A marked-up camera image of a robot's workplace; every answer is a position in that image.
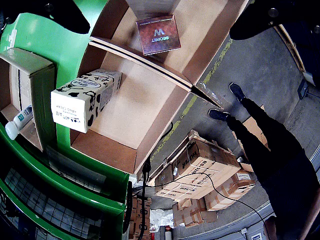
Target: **green shelving unit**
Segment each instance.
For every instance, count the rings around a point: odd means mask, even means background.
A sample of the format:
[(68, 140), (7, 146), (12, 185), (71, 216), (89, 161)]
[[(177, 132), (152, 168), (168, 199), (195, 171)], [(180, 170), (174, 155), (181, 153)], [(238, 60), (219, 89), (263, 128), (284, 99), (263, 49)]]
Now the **green shelving unit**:
[[(89, 37), (93, 27), (108, 0), (75, 0), (74, 2), (90, 23), (91, 28), (88, 34), (77, 34), (47, 18), (30, 13), (22, 13), (13, 24), (5, 27), (0, 40), (0, 52), (5, 51), (8, 48), (12, 31), (16, 30), (15, 48), (33, 52), (55, 64), (56, 87), (60, 87), (75, 79), (89, 43)], [(86, 157), (70, 148), (70, 131), (67, 127), (57, 124), (56, 135), (57, 150), (61, 154), (92, 171), (106, 176), (108, 192), (105, 196), (88, 191), (54, 173), (41, 163), (34, 154), (30, 154), (27, 149), (24, 149), (16, 141), (10, 140), (5, 132), (4, 126), (0, 124), (0, 137), (24, 165), (45, 182), (62, 191), (69, 197), (75, 198), (81, 203), (93, 208), (100, 209), (104, 213), (109, 213), (110, 216), (116, 216), (116, 218), (113, 219), (116, 219), (117, 226), (119, 227), (116, 227), (114, 231), (117, 232), (117, 236), (120, 236), (122, 232), (129, 175)], [(14, 204), (30, 219), (41, 225), (48, 232), (57, 236), (57, 231), (54, 230), (54, 227), (51, 228), (50, 224), (44, 224), (34, 217), (34, 213), (31, 214), (28, 210), (24, 210), (23, 203), (12, 195), (12, 192), (10, 192), (3, 182), (0, 182), (0, 187), (5, 194), (10, 197)]]

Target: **concrete floor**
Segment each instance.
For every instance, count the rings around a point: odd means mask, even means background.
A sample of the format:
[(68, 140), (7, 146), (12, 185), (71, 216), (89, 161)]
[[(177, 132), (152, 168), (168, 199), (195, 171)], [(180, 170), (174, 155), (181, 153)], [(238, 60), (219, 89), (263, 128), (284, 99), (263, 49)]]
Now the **concrete floor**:
[[(242, 122), (249, 117), (247, 111), (229, 91), (229, 83), (236, 82), (248, 98), (258, 105), (263, 104), (269, 116), (285, 124), (310, 157), (320, 143), (319, 100), (312, 96), (299, 100), (297, 89), (303, 76), (278, 34), (271, 28), (247, 40), (234, 40), (225, 52), (224, 47), (228, 43), (230, 43), (229, 38), (222, 44), (200, 82), (203, 82), (209, 71), (218, 63), (207, 87), (228, 102), (225, 111)], [(217, 141), (224, 148), (230, 148), (236, 156), (241, 154), (241, 148), (226, 123), (208, 117), (208, 110), (213, 106), (200, 98), (197, 98), (192, 105), (191, 98), (192, 96), (187, 99), (173, 120), (174, 124), (180, 121), (178, 127), (167, 141), (159, 143), (164, 145), (154, 156), (151, 171), (162, 164), (165, 157), (177, 147), (191, 129), (195, 129), (200, 136), (208, 140)], [(153, 191), (153, 188), (147, 190), (148, 197), (154, 194)], [(268, 201), (268, 196), (258, 183), (241, 200), (253, 208), (258, 208)], [(151, 208), (170, 209), (172, 204), (171, 199), (153, 196)], [(221, 227), (249, 212), (250, 209), (236, 202), (227, 209), (218, 211), (217, 222), (187, 229), (177, 227), (173, 230), (173, 238), (180, 239)]]

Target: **white tube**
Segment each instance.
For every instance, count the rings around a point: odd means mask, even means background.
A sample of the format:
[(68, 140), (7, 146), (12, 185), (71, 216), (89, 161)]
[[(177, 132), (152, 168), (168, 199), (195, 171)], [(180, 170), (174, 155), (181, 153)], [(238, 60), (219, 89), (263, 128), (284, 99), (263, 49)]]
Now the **white tube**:
[(19, 112), (18, 115), (14, 117), (13, 121), (10, 121), (5, 125), (5, 131), (9, 138), (15, 140), (21, 129), (23, 129), (33, 117), (31, 105)]

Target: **blue label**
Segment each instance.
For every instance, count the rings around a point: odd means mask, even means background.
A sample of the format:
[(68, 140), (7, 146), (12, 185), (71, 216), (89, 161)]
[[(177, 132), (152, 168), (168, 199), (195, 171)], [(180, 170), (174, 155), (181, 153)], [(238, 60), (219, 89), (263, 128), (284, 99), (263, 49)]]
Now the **blue label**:
[(25, 119), (25, 117), (24, 117), (22, 114), (20, 114), (20, 115), (18, 116), (18, 119), (20, 120), (20, 122), (22, 122), (22, 120)]

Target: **pallet of boxes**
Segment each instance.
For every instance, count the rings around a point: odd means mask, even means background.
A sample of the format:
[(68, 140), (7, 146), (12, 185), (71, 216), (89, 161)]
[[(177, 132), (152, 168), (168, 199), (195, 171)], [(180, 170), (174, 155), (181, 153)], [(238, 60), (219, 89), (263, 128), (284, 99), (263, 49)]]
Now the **pallet of boxes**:
[[(151, 201), (144, 201), (145, 225), (142, 240), (150, 240), (150, 206)], [(142, 200), (132, 198), (132, 212), (129, 225), (129, 240), (138, 240), (142, 228)]]
[(217, 219), (214, 211), (225, 209), (255, 185), (229, 151), (191, 131), (168, 157), (154, 178), (156, 196), (171, 198), (174, 225), (191, 227)]

